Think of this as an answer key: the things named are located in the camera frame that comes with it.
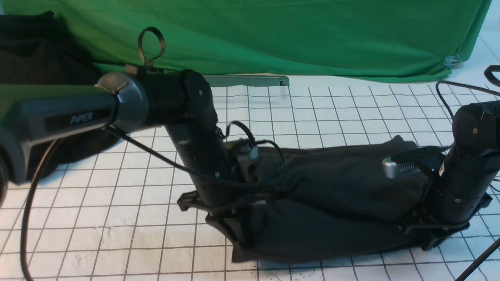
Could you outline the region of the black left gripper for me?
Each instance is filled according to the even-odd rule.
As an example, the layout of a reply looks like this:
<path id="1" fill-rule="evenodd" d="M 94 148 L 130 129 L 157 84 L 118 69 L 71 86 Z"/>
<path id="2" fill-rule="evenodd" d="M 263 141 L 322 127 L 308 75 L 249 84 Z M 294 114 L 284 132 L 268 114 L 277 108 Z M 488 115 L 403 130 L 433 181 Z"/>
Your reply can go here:
<path id="1" fill-rule="evenodd" d="M 205 222 L 217 229 L 230 242 L 236 243 L 241 247 L 252 247 L 255 239 L 251 213 L 237 212 L 237 210 L 248 208 L 258 203 L 273 205 L 274 190 L 269 187 L 263 187 L 259 190 L 250 191 L 235 201 L 219 206 L 207 205 L 202 201 L 197 191 L 184 193 L 177 200 L 177 205 L 182 212 L 187 211 L 189 208 L 196 208 L 209 213 L 205 217 Z"/>

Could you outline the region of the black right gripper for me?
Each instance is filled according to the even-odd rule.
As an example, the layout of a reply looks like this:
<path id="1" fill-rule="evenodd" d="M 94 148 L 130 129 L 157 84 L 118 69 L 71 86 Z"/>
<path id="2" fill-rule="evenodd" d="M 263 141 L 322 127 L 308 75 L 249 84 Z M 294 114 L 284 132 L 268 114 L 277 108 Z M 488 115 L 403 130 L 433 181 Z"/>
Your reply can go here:
<path id="1" fill-rule="evenodd" d="M 484 193 L 475 199 L 465 199 L 454 194 L 429 194 L 410 212 L 398 219 L 405 234 L 420 231 L 420 248 L 434 249 L 456 233 L 469 228 L 470 219 L 492 202 Z"/>

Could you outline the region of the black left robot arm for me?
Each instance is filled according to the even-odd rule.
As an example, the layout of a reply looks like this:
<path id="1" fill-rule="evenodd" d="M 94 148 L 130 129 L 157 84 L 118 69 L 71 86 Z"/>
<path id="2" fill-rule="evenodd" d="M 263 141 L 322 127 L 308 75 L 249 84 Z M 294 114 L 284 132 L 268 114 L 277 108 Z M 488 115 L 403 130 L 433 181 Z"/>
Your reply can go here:
<path id="1" fill-rule="evenodd" d="M 208 212 L 206 221 L 231 242 L 252 245 L 252 205 L 273 187 L 252 171 L 258 144 L 224 142 L 211 87 L 194 71 L 107 73 L 96 85 L 1 85 L 1 199 L 9 183 L 27 178 L 32 146 L 91 130 L 127 134 L 164 126 L 196 190 L 177 200 L 182 211 Z"/>

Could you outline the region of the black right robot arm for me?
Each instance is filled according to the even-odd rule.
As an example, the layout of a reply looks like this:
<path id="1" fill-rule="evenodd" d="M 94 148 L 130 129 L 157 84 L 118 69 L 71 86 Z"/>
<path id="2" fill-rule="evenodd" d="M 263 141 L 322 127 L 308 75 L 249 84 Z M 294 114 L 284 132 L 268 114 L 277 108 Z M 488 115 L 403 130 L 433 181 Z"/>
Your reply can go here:
<path id="1" fill-rule="evenodd" d="M 462 106 L 452 118 L 451 146 L 423 146 L 384 160 L 388 178 L 420 170 L 428 180 L 420 202 L 400 219 L 424 251 L 469 227 L 491 202 L 486 190 L 499 172 L 499 101 Z"/>

